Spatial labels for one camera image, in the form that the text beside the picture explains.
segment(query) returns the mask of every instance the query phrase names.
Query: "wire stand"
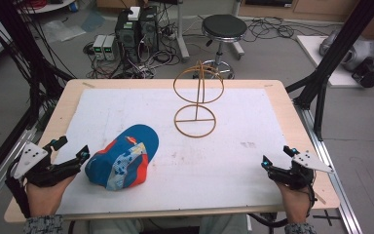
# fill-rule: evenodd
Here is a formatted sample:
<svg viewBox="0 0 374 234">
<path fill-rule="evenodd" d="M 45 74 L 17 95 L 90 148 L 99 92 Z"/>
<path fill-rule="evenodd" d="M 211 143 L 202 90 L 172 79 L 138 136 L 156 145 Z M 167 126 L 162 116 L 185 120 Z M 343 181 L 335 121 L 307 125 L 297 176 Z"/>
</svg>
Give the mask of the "wire stand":
<svg viewBox="0 0 374 234">
<path fill-rule="evenodd" d="M 195 99 L 184 97 L 176 89 L 176 83 L 180 78 L 183 78 L 186 74 L 193 73 L 193 77 L 198 77 L 197 95 Z M 221 91 L 216 97 L 206 99 L 206 75 L 218 78 L 221 84 Z M 223 78 L 218 74 L 218 72 L 211 66 L 203 65 L 200 61 L 193 67 L 187 68 L 181 74 L 179 74 L 172 84 L 175 93 L 185 101 L 192 104 L 186 105 L 180 108 L 174 115 L 174 125 L 183 135 L 187 137 L 205 137 L 211 134 L 216 126 L 216 117 L 214 113 L 203 106 L 203 104 L 211 103 L 219 99 L 224 92 Z"/>
</svg>

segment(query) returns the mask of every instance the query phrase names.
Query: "desk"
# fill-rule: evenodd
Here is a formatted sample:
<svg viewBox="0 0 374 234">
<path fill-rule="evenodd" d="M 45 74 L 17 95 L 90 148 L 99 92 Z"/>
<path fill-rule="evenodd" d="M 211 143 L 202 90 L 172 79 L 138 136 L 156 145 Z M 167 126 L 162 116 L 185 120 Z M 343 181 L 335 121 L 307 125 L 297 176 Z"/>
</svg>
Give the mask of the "desk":
<svg viewBox="0 0 374 234">
<path fill-rule="evenodd" d="M 72 80 L 68 82 L 56 110 L 42 135 L 40 145 L 53 138 L 63 136 L 69 126 L 76 111 L 81 93 L 85 89 L 172 89 L 172 79 L 167 80 Z M 195 88 L 197 80 L 185 80 L 183 88 Z M 208 88 L 218 87 L 216 80 L 206 81 Z M 267 93 L 270 103 L 278 118 L 279 125 L 286 142 L 292 147 L 306 149 L 314 152 L 309 137 L 299 120 L 299 117 L 292 105 L 292 102 L 280 81 L 272 80 L 225 80 L 226 91 L 229 89 L 263 89 Z M 339 199 L 330 183 L 327 174 L 318 172 L 314 189 L 317 193 L 318 201 L 314 209 L 336 209 L 339 206 Z M 148 214 L 92 214 L 86 216 L 67 215 L 67 219 L 79 218 L 107 218 L 107 217 L 144 217 L 144 216 L 169 216 L 169 215 L 217 215 L 234 213 L 259 213 L 282 211 L 281 205 L 260 206 L 260 207 L 233 207 L 209 210 L 196 209 L 193 211 L 171 211 L 153 212 Z M 19 211 L 15 201 L 12 201 L 5 213 L 5 219 L 9 222 L 23 222 L 24 218 Z"/>
</svg>

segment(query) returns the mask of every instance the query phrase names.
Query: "floor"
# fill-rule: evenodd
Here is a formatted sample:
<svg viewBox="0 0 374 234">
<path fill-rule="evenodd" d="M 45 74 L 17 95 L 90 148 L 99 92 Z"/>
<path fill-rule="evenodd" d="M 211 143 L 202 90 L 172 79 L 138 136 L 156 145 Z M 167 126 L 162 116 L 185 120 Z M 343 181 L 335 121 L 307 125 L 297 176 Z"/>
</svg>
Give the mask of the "floor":
<svg viewBox="0 0 374 234">
<path fill-rule="evenodd" d="M 40 15 L 42 23 L 52 20 L 66 20 L 66 26 L 85 26 L 89 32 L 72 40 L 53 42 L 51 47 L 76 77 L 86 78 L 91 72 L 91 62 L 83 53 L 83 48 L 92 42 L 98 34 L 114 32 L 114 15 L 103 13 L 106 19 L 91 7 L 70 13 L 67 9 Z M 213 43 L 206 47 L 207 39 L 200 36 L 200 20 L 190 17 L 184 21 L 184 28 L 189 29 L 184 34 L 190 59 L 176 65 L 157 68 L 156 78 L 173 79 L 184 69 L 194 65 L 197 60 L 213 59 L 217 45 Z M 312 22 L 308 25 L 323 26 Z M 316 27 L 317 30 L 330 33 L 339 25 Z M 314 32 L 307 28 L 298 28 L 305 34 Z M 247 32 L 246 41 L 254 37 Z M 314 71 L 314 66 L 297 42 L 284 39 L 257 39 L 254 42 L 242 41 L 245 51 L 242 59 L 226 48 L 223 59 L 228 61 L 236 71 L 236 79 L 278 79 L 285 86 L 306 77 Z M 300 93 L 293 92 L 291 98 Z M 18 122 L 28 106 L 28 86 L 21 78 L 15 64 L 5 53 L 0 55 L 0 145 Z M 342 181 L 355 215 L 363 233 L 374 233 L 374 88 L 373 89 L 338 89 L 329 88 L 323 116 L 322 136 L 327 150 Z M 9 190 L 3 186 L 0 190 L 0 233 L 20 233 L 21 224 L 7 223 L 3 214 L 11 200 Z M 337 211 L 328 211 L 331 216 L 338 216 Z M 324 211 L 314 211 L 309 218 L 318 233 L 344 233 L 343 223 L 338 219 L 328 221 L 315 218 L 315 215 L 325 215 Z M 268 229 L 256 221 L 252 221 L 253 233 L 268 233 Z M 83 222 L 77 223 L 77 228 L 83 228 Z"/>
</svg>

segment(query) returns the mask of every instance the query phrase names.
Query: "black cable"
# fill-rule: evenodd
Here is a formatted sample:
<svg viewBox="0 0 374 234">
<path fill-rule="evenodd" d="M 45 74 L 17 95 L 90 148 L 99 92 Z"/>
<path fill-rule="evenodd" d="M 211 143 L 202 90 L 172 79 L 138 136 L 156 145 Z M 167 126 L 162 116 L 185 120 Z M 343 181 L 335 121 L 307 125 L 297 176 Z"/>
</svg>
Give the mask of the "black cable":
<svg viewBox="0 0 374 234">
<path fill-rule="evenodd" d="M 310 206 L 309 206 L 308 211 L 306 213 L 306 217 L 308 217 L 310 215 L 311 209 L 314 206 L 315 201 L 316 201 L 315 191 L 314 191 L 313 186 L 310 183 L 308 183 L 307 187 L 308 187 L 308 192 L 307 193 L 303 192 L 303 191 L 295 190 L 295 191 L 298 191 L 298 192 L 301 192 L 301 193 L 306 193 L 309 196 Z M 262 217 L 260 217 L 256 214 L 248 214 L 248 215 L 253 217 L 254 219 L 256 219 L 261 224 L 263 224 L 265 226 L 268 226 L 268 227 L 271 227 L 271 228 L 279 228 L 279 227 L 286 226 L 288 224 L 287 218 L 284 218 L 280 221 L 269 221 L 269 220 L 266 220 L 266 219 L 264 219 L 264 218 L 262 218 Z"/>
<path fill-rule="evenodd" d="M 74 226 L 75 226 L 75 220 L 72 220 L 71 222 L 69 222 L 68 234 L 74 233 Z"/>
<path fill-rule="evenodd" d="M 251 24 L 247 27 L 248 31 L 254 37 L 252 39 L 243 40 L 246 42 L 255 42 L 257 39 L 275 39 L 275 38 L 287 38 L 293 41 L 296 41 L 293 36 L 295 32 L 298 32 L 301 35 L 308 35 L 301 30 L 297 29 L 298 27 L 305 28 L 313 31 L 311 35 L 327 35 L 318 28 L 326 28 L 329 26 L 341 26 L 340 24 L 329 24 L 329 25 L 309 25 L 306 23 L 299 22 L 286 22 L 283 19 L 279 18 L 263 18 L 263 19 L 252 19 L 246 20 L 251 21 Z"/>
</svg>

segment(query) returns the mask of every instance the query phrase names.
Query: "stool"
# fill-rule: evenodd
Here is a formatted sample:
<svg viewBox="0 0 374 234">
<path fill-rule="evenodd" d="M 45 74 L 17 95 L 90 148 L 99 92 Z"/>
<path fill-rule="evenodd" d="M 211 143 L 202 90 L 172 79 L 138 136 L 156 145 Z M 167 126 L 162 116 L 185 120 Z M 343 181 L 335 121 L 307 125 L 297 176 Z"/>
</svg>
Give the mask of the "stool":
<svg viewBox="0 0 374 234">
<path fill-rule="evenodd" d="M 229 73 L 227 78 L 234 79 L 235 73 L 232 66 L 221 60 L 223 45 L 224 43 L 233 43 L 242 40 L 247 31 L 247 25 L 243 20 L 232 15 L 214 15 L 203 20 L 202 31 L 206 37 L 210 38 L 210 41 L 206 44 L 207 46 L 213 40 L 220 42 L 215 60 L 207 60 L 203 64 L 213 67 L 218 73 Z"/>
</svg>

